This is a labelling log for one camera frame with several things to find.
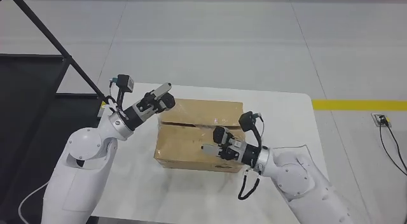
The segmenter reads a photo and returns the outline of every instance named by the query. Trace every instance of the gray floor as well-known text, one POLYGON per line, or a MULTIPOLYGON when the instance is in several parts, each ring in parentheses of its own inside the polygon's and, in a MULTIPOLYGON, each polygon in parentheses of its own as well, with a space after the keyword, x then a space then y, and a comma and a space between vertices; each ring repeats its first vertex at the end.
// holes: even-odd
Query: gray floor
MULTIPOLYGON (((124 73, 313 99, 407 98, 406 0, 26 1, 103 91, 124 73)), ((10 0, 0 3, 0 29, 1 53, 57 53, 10 0)), ((59 91, 92 92, 74 71, 59 91)), ((370 113, 315 112, 329 177, 358 223, 403 223, 406 178, 370 113)), ((407 114, 387 114, 406 153, 407 114)))

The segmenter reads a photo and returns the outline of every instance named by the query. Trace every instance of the cardboard box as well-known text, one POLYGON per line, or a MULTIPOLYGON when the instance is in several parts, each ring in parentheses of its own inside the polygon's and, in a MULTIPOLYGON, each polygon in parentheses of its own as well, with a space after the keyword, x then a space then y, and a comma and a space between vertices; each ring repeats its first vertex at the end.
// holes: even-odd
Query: cardboard box
POLYGON ((238 123, 242 113, 241 102, 176 99, 176 106, 160 115, 154 158, 166 168, 238 172, 242 165, 207 155, 201 146, 216 145, 212 133, 217 125, 244 140, 238 123))

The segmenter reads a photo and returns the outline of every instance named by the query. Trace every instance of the wall outlet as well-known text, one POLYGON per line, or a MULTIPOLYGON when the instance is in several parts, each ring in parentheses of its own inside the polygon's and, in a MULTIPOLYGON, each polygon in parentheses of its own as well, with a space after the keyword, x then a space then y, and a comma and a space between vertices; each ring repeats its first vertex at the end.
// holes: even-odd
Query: wall outlet
MULTIPOLYGON (((384 114, 382 114, 382 113, 372 113, 371 114, 371 117, 373 118, 373 121, 375 122, 376 127, 380 127, 380 118, 379 117, 381 117, 382 115, 384 115, 384 114)), ((389 117, 386 115, 384 115, 384 117, 386 117, 386 120, 389 123, 389 127, 391 128, 392 124, 390 123, 389 117)))

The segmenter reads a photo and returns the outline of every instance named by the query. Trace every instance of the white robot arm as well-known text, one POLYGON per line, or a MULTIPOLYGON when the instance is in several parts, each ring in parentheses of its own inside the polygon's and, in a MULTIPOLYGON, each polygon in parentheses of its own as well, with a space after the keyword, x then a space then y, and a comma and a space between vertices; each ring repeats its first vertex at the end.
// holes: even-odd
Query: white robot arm
MULTIPOLYGON (((301 224, 353 224, 335 188, 313 161, 289 151, 275 156, 272 149, 261 145, 261 136, 255 126, 257 118, 261 115, 244 113, 239 124, 244 132, 254 132, 259 146, 239 141, 227 128, 216 127, 213 138, 217 146, 204 144, 203 151, 249 165, 259 175, 270 177, 301 224)), ((242 197, 243 186, 238 198, 248 198, 258 183, 259 179, 254 188, 242 197)))
POLYGON ((117 140, 126 141, 149 117, 174 107, 170 89, 170 83, 163 84, 125 111, 115 111, 96 129, 79 129, 69 137, 44 194, 42 224, 86 223, 102 196, 117 140), (100 160, 98 168, 78 164, 93 159, 100 160))

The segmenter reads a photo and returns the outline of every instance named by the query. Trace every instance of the yellow line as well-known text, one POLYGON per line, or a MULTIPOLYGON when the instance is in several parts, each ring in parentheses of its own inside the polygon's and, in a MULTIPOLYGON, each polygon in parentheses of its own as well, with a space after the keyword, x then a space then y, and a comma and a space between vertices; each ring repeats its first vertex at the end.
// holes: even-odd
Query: yellow line
POLYGON ((407 111, 407 101, 314 99, 314 110, 407 111))

